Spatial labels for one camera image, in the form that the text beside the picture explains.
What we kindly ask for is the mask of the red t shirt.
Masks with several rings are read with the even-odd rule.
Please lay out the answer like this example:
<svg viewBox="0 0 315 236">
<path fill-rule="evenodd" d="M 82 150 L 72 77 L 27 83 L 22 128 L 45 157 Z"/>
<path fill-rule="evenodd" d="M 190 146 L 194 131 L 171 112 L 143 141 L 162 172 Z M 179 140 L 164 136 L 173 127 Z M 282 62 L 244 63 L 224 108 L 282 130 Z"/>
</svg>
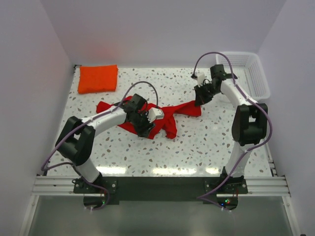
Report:
<svg viewBox="0 0 315 236">
<path fill-rule="evenodd" d="M 109 108 L 111 108 L 113 104 L 105 103 L 100 101 L 96 106 L 96 113 L 101 113 Z M 161 130 L 164 130 L 166 133 L 166 137 L 169 139 L 174 139 L 177 136 L 177 127 L 174 118 L 174 114 L 186 115 L 191 117 L 199 117 L 201 116 L 201 106 L 195 106 L 195 101 L 190 101 L 186 103 L 182 103 L 176 106 L 166 106 L 161 108 L 164 112 L 164 118 L 158 119 L 154 121 L 154 128 L 149 134 L 148 139 L 154 139 L 155 135 L 158 134 Z M 130 122 L 126 122 L 124 124 L 118 125 L 118 127 L 136 134 L 136 130 Z"/>
</svg>

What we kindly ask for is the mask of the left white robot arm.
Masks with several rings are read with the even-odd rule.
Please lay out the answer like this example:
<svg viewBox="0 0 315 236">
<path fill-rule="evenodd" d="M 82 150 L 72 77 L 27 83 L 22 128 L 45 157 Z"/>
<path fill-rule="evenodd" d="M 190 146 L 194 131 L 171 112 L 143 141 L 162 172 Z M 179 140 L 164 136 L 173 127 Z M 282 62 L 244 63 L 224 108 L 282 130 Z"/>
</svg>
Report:
<svg viewBox="0 0 315 236">
<path fill-rule="evenodd" d="M 72 116 L 66 121 L 55 148 L 71 161 L 91 193 L 98 192 L 103 185 L 102 174 L 91 160 L 95 137 L 127 122 L 133 125 L 139 137 L 147 138 L 155 126 L 154 121 L 163 118 L 164 113 L 157 106 L 143 111 L 145 104 L 146 100 L 135 94 L 130 100 L 116 103 L 94 116 L 82 119 Z"/>
</svg>

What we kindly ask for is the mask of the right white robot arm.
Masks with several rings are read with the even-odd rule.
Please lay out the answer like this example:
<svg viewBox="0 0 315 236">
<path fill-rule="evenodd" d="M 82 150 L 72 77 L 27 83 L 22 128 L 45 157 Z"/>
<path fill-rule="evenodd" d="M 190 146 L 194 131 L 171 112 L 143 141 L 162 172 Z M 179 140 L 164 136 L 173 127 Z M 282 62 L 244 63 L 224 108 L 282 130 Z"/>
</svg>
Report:
<svg viewBox="0 0 315 236">
<path fill-rule="evenodd" d="M 222 64 L 212 66 L 210 72 L 210 80 L 202 72 L 191 76 L 197 80 L 195 106 L 205 105 L 221 93 L 235 108 L 231 128 L 234 146 L 219 181 L 221 191 L 231 193 L 237 187 L 236 179 L 244 177 L 251 152 L 266 137 L 268 108 L 266 104 L 252 99 L 241 87 L 238 77 L 234 73 L 226 73 Z"/>
</svg>

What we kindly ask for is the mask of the white plastic basket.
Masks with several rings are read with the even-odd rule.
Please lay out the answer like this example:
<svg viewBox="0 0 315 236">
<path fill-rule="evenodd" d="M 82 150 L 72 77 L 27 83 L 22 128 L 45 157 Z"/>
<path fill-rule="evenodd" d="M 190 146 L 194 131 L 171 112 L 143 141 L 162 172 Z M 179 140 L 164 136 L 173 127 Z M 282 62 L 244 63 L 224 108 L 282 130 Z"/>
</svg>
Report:
<svg viewBox="0 0 315 236">
<path fill-rule="evenodd" d="M 249 52 L 223 52 L 216 55 L 216 63 L 222 64 L 227 73 L 233 73 L 242 89 L 256 101 L 270 98 L 270 89 L 259 56 Z"/>
</svg>

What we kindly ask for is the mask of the folded orange t shirt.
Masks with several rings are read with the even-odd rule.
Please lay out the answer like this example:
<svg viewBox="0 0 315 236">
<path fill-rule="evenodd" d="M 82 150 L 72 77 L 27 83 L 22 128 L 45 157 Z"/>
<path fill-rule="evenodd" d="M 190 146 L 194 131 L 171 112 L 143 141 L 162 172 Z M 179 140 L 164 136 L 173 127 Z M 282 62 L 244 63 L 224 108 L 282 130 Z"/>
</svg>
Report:
<svg viewBox="0 0 315 236">
<path fill-rule="evenodd" d="M 80 66 L 78 93 L 112 92 L 116 90 L 117 65 Z"/>
</svg>

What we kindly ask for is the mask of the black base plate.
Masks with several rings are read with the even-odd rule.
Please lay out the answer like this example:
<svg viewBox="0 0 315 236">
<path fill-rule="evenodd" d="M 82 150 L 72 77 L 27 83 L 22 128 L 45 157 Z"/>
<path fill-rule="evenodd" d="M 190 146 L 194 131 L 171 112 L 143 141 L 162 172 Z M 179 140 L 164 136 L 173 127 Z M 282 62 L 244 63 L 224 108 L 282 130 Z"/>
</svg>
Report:
<svg viewBox="0 0 315 236">
<path fill-rule="evenodd" d="M 233 208 L 240 194 L 248 194 L 244 177 L 230 177 L 212 192 L 224 177 L 103 177 L 89 185 L 82 178 L 73 179 L 73 192 L 83 194 L 84 206 L 118 205 L 121 201 L 192 202 L 206 194 L 207 199 Z"/>
</svg>

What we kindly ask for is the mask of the aluminium rail frame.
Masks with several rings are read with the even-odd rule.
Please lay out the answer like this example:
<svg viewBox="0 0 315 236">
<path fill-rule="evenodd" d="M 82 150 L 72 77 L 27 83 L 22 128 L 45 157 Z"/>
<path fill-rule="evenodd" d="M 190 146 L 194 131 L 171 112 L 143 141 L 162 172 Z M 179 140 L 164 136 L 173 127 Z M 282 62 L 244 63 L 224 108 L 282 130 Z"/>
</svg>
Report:
<svg viewBox="0 0 315 236">
<path fill-rule="evenodd" d="M 84 206 L 77 176 L 37 176 L 22 236 L 300 236 L 285 177 L 244 177 L 233 208 L 201 195 L 192 202 L 121 201 Z"/>
</svg>

